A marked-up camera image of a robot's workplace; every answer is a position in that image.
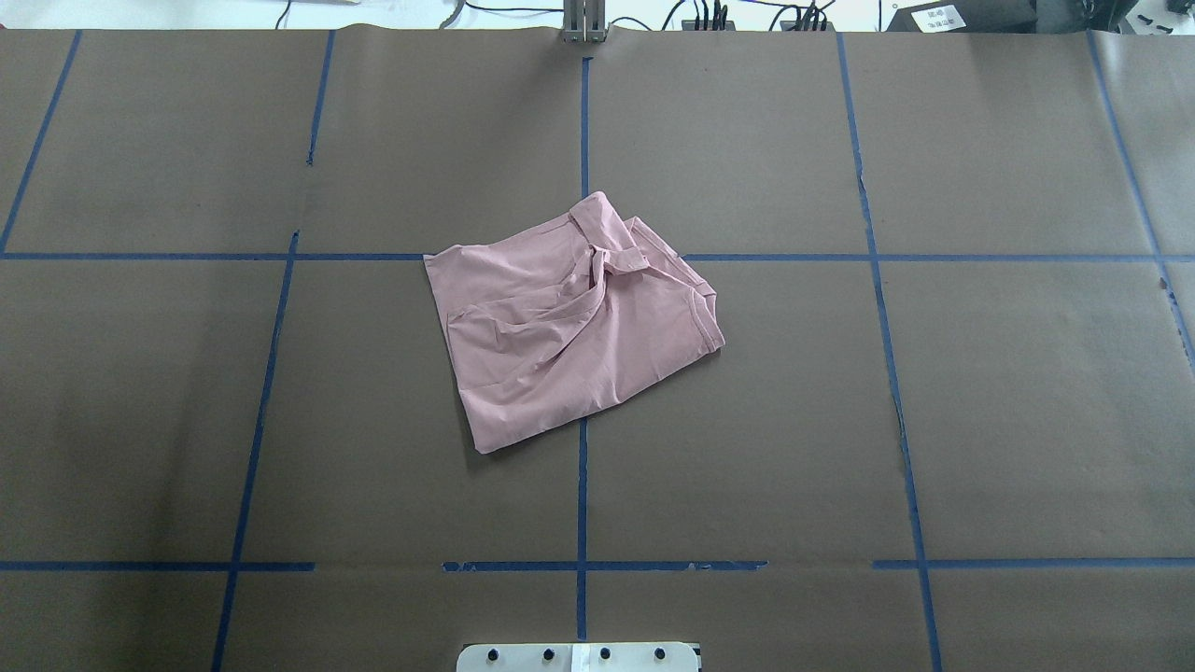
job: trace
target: wire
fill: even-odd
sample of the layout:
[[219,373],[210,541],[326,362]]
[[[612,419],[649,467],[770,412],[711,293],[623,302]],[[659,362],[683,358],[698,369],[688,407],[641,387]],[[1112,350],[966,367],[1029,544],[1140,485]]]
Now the wire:
[[664,19],[664,25],[660,26],[660,30],[668,30],[668,22],[672,20],[672,17],[673,14],[676,13],[676,10],[680,10],[680,6],[687,1],[688,0],[676,0],[676,4],[673,5],[673,8],[668,12],[668,17]]
[[786,12],[789,10],[796,10],[797,11],[797,23],[801,23],[801,7],[798,7],[796,5],[785,5],[785,6],[780,7],[780,11],[777,12],[774,17],[772,17],[772,24],[767,26],[768,32],[771,32],[772,30],[776,29],[776,22],[780,20],[780,14],[783,14],[784,12]]
[[540,13],[564,13],[563,7],[482,7],[465,0],[465,6],[480,12],[540,12]]
[[287,18],[287,14],[290,13],[290,2],[293,1],[294,0],[287,0],[287,8],[282,10],[282,14],[278,16],[278,20],[274,22],[274,30],[278,30],[278,26],[282,25],[282,19]]
[[617,19],[609,22],[609,25],[614,25],[618,22],[635,22],[635,23],[642,25],[643,28],[645,28],[646,30],[651,30],[651,28],[648,24],[641,22],[639,19],[637,19],[635,17],[618,17]]
[[456,17],[460,16],[461,10],[464,8],[465,8],[465,0],[456,0],[456,6],[452,8],[452,13],[448,14],[448,18],[440,22],[440,30],[451,26],[453,22],[456,20]]

